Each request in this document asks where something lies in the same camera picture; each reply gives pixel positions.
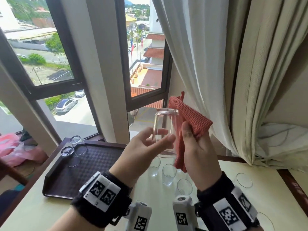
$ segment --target red cloth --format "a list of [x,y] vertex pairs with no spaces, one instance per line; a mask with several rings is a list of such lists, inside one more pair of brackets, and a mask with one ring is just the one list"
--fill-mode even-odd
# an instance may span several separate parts
[[198,140],[201,136],[204,135],[206,131],[209,130],[213,122],[207,117],[203,116],[201,113],[184,104],[183,99],[184,92],[181,92],[181,96],[170,97],[168,108],[177,109],[180,114],[180,121],[178,123],[179,126],[176,128],[179,130],[179,141],[176,147],[177,158],[174,162],[174,166],[181,169],[183,172],[187,172],[184,164],[185,145],[181,130],[182,123],[184,121],[189,122],[192,127],[192,133],[194,137]]

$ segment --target parked car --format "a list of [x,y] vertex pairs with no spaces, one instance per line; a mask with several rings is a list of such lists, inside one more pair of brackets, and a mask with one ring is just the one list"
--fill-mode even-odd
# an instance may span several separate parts
[[17,56],[21,57],[21,58],[27,58],[27,56],[23,55],[23,54],[16,54]]
[[140,62],[148,63],[149,60],[150,60],[149,57],[143,57],[143,58],[140,60]]
[[79,90],[77,92],[75,92],[75,97],[81,98],[84,97],[86,94],[84,93],[84,90]]
[[57,104],[56,111],[58,113],[66,113],[70,111],[71,108],[77,103],[78,103],[78,100],[74,98],[63,99]]

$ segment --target tray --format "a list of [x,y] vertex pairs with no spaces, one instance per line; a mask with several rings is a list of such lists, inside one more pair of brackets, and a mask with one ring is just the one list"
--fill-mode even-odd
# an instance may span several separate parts
[[90,140],[84,142],[88,147],[88,152],[79,156],[81,158],[79,165],[68,167],[66,160],[60,156],[46,174],[43,185],[44,196],[73,199],[79,189],[97,171],[109,170],[125,148],[125,145],[117,143]]

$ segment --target plastic bag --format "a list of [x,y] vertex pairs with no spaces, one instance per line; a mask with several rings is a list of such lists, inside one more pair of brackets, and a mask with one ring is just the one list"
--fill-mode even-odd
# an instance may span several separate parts
[[23,142],[18,142],[18,146],[13,146],[13,151],[10,154],[1,157],[11,167],[20,165],[26,159],[43,163],[47,158],[48,156],[40,146],[27,146]]
[[0,157],[10,154],[19,145],[19,137],[12,133],[0,136]]

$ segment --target flag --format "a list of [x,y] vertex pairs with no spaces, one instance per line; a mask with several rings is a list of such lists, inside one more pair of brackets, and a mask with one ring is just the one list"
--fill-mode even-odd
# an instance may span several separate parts
[[134,43],[133,43],[133,38],[131,38],[131,55],[133,55],[133,50],[134,50]]

